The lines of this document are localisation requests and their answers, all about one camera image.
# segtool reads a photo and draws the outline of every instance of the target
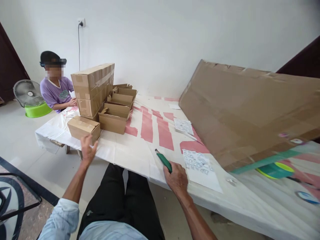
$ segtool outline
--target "white wall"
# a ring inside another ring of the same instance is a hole
[[[78,71],[115,63],[115,83],[179,97],[201,58],[277,71],[320,34],[318,0],[0,0],[0,22],[32,80],[51,50]]]

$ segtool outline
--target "green utility knife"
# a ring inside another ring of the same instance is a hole
[[[165,165],[165,166],[168,168],[169,173],[172,173],[171,164],[170,164],[169,161],[166,159],[166,157],[165,157],[163,154],[159,153],[159,151],[158,151],[157,149],[155,149],[155,151],[156,151],[158,157],[160,158],[161,162],[163,163],[163,165]]]

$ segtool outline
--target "child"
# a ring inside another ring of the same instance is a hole
[[[46,77],[40,83],[41,94],[50,108],[60,113],[67,107],[77,106],[77,100],[71,98],[73,85],[70,79],[63,76],[62,68],[66,59],[51,51],[41,53],[40,65],[46,70]]]

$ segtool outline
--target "purple t-shirt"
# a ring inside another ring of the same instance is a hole
[[[48,104],[50,108],[53,108],[55,104],[66,103],[71,100],[70,92],[73,92],[73,85],[69,78],[62,77],[59,80],[60,87],[57,87],[49,79],[44,78],[40,83],[40,90],[42,97]]]

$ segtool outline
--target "electrical outlet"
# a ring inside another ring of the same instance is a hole
[[[86,21],[85,21],[84,18],[78,18],[78,24],[81,23],[81,22],[83,23],[83,26],[80,25],[79,27],[80,28],[85,27],[86,26]]]

